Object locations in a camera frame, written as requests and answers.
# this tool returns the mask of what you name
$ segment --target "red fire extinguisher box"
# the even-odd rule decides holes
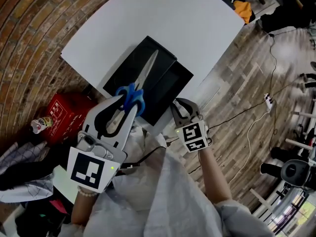
[[[70,138],[74,139],[82,129],[87,113],[96,106],[86,95],[80,93],[56,93],[46,109],[46,116],[53,119],[53,126],[41,132],[48,145]]]

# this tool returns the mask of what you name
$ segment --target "scissors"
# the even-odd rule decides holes
[[[153,52],[151,57],[146,62],[144,68],[142,69],[141,73],[139,74],[138,78],[135,82],[132,82],[129,86],[122,86],[119,87],[115,93],[115,96],[118,95],[124,95],[125,96],[125,102],[123,104],[123,107],[120,107],[120,111],[126,111],[129,112],[132,107],[137,104],[138,106],[138,112],[136,114],[136,117],[142,115],[142,113],[145,110],[145,101],[143,98],[144,90],[143,85],[144,82],[151,71],[155,60],[158,55],[158,50]]]

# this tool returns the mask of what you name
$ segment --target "floor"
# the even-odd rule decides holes
[[[293,28],[279,30],[284,32]],[[301,122],[292,115],[292,111],[308,110],[311,107],[311,93],[303,94],[296,87],[296,76],[303,72],[313,73],[310,62],[316,60],[316,52],[309,43],[306,30],[296,30],[275,37],[272,54],[277,58],[277,66],[272,79],[275,60],[269,50],[273,38],[258,30],[255,24],[245,26],[235,38],[224,55],[200,85],[203,94],[196,96],[204,119],[209,127],[217,125],[264,100],[264,94],[270,92],[276,100],[276,129],[271,147],[280,146],[286,137],[292,137],[292,130]],[[281,92],[279,89],[292,83]],[[213,139],[211,146],[227,181],[231,181],[244,166],[249,156],[247,131],[251,124],[267,111],[262,104],[230,122],[210,130]],[[274,129],[275,113],[266,115],[257,122],[249,133],[251,156],[244,169],[231,182],[234,199],[254,210],[259,202],[249,191],[253,188],[262,197],[267,197],[276,184],[276,178],[260,175],[262,162],[271,162],[269,142]],[[164,130],[168,141],[176,138],[173,125]],[[197,153],[187,153],[179,140],[170,145],[182,159],[188,172],[199,166]],[[191,176],[204,190],[201,169]]]

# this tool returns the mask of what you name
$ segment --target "white table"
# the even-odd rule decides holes
[[[194,76],[179,97],[194,101],[198,86],[212,70],[244,21],[221,0],[109,0],[78,30],[62,57],[105,97],[107,80],[146,36],[170,52]],[[168,110],[154,127],[158,134],[172,119]]]

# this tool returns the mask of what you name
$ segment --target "scissor blade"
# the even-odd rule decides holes
[[[135,82],[135,85],[136,85],[136,89],[139,90],[139,89],[142,89],[143,88],[143,85],[144,85],[144,82],[149,74],[149,72],[151,71],[155,61],[156,61],[156,58],[158,56],[158,50],[156,50],[152,55],[151,57],[148,59],[148,61],[146,62],[144,68],[142,69],[141,73],[139,74],[139,77],[137,78],[136,82]]]

